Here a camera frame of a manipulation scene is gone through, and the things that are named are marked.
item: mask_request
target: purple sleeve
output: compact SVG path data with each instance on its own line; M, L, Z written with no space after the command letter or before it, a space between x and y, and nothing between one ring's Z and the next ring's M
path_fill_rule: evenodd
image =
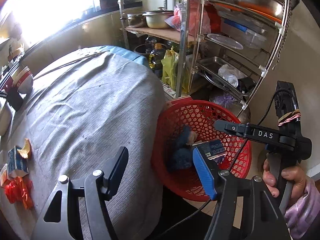
M284 219L293 239L300 239L320 211L320 193L314 181L307 177L304 195L287 209Z

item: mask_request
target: blue handle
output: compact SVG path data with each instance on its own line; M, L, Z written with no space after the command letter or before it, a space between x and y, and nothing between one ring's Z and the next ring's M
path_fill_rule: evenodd
M192 157L205 193L211 200L214 200L217 195L216 189L214 188L214 178L197 148L193 149Z
M243 25L241 25L239 23L236 23L234 21L231 21L229 19L224 19L224 23L228 24L228 25L231 25L232 27L235 27L238 30L241 30L242 32L247 32L247 29L248 29L247 27L245 27L245 26L243 26Z

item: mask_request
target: shelf rack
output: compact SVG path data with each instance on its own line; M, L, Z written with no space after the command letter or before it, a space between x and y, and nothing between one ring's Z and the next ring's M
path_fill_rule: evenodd
M221 3L221 4L233 6L235 8L242 10L243 14L246 14L246 15L254 18L255 20L258 20L258 21L268 25L269 27L275 29L276 31L278 31L278 35L275 39L275 43L274 43L273 48L271 49L271 52L268 52L269 58L267 60L267 63L264 66L261 64L258 64L254 60L243 55L242 53L240 53L239 51L237 51L235 49L231 49L227 46L224 46L223 44L216 43L217 45L223 47L224 49L230 50L231 52L235 53L236 55L244 58L250 64L255 66L257 68L256 72L259 73L259 78L256 82L254 89L250 92L249 95L247 95L246 99L241 100L243 107L242 107L241 111L238 113L238 115L237 115L237 117L238 117L247 108L248 104L250 103L253 96L257 92L263 79L267 75L276 55L278 55L278 59L279 59L280 52L283 47L283 44L284 44L284 41L286 38L286 34L287 34L287 31L289 28L290 15L291 15L291 11L292 11L291 0L284 0L284 13L283 13L283 18L281 20L281 23L276 22L276 21L272 21L272 20L268 19L267 17L255 12L253 10L250 10L248 8L244 8L244 7L238 6L236 4L227 3L225 0L199 0L199 1L200 1L200 3L199 3L200 6L199 6L199 12L198 12L199 17L198 18L200 19L200 21L196 24L196 37L194 38L193 36L188 35L188 24L189 24L188 7L189 7L190 0L182 0L181 1L182 6L181 6L181 27L180 27L181 31L180 31L180 33L176 30L173 30L173 29L172 30L170 30L170 29L168 29L168 30L154 30L154 29L149 29L149 28L127 27L128 26L127 25L127 15L124 12L124 0L118 0L119 9L120 9L120 16L121 16L120 19L121 19L121 23L122 23L122 30L123 30L125 46L127 49L129 49L127 31L149 34L149 35L152 35L155 37L159 37L159 38L173 41L175 43L179 43L180 44L180 52L179 52L180 57L179 57L179 63L178 63L177 87L176 87L176 93L175 93L175 98L178 98L178 97L181 97L182 73L183 73L183 69L184 69L184 65L185 65L185 56L186 56L187 45L192 42L194 43L193 59L192 59L192 63L191 63L191 71L190 71L190 77L189 77L189 88L188 88L188 95L189 95L191 92L191 86L193 83L193 76L199 70L199 65L197 63L197 57L198 57L198 53L199 53L200 43L203 41L210 41L210 42L216 43L215 41L209 39L206 35L203 35L201 32L202 24L203 24L204 4L206 2ZM167 0L164 0L164 7L167 9Z

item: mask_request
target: bolt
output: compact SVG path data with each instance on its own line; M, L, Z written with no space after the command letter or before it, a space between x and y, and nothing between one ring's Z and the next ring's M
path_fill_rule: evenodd
M255 182L261 182L262 181L262 178L260 176L254 176L253 179L254 179Z
M222 171L220 171L220 174L221 174L222 176L228 176L228 175L230 174L230 172L227 171L227 170L222 170Z
M68 176L67 175L61 175L59 176L58 180L60 181L60 183L65 184L68 182Z
M92 173L92 175L93 176L100 176L102 174L102 171L101 170L95 170L93 173Z

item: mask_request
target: pink plastic bag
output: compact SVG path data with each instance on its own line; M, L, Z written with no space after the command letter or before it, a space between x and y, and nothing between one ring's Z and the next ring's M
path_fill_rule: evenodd
M195 36L196 23L200 21L200 19L197 18L198 6L199 6L199 0L190 0L189 34L192 36ZM172 28L175 28L178 31L180 31L180 24L181 24L180 8L181 8L181 4L178 4L178 6L174 8L174 11L173 11L174 15L165 20L165 22L169 26L171 26ZM201 33L211 33L210 19L206 10L204 10L204 13L203 13L203 23L202 23Z

